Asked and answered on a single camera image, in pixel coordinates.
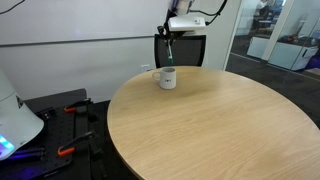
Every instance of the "round wooden table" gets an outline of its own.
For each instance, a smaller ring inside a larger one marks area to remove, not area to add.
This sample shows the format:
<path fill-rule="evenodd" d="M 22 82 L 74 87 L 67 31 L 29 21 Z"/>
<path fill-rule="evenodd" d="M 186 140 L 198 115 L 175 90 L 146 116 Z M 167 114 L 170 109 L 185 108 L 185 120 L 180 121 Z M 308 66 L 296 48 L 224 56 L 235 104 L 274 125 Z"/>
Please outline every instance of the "round wooden table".
<path fill-rule="evenodd" d="M 320 131 L 288 99 L 248 78 L 175 67 L 126 82 L 108 110 L 112 141 L 141 179 L 320 179 Z"/>

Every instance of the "black chair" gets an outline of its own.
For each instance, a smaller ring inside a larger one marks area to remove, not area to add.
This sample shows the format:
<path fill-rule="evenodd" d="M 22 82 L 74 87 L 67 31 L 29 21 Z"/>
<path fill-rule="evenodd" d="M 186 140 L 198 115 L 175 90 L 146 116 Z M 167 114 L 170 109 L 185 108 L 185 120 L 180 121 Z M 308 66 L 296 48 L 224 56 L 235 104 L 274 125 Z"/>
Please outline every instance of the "black chair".
<path fill-rule="evenodd" d="M 183 36 L 171 46 L 174 66 L 201 66 L 205 53 L 206 36 Z M 154 36 L 156 67 L 169 65 L 167 47 L 159 34 Z"/>

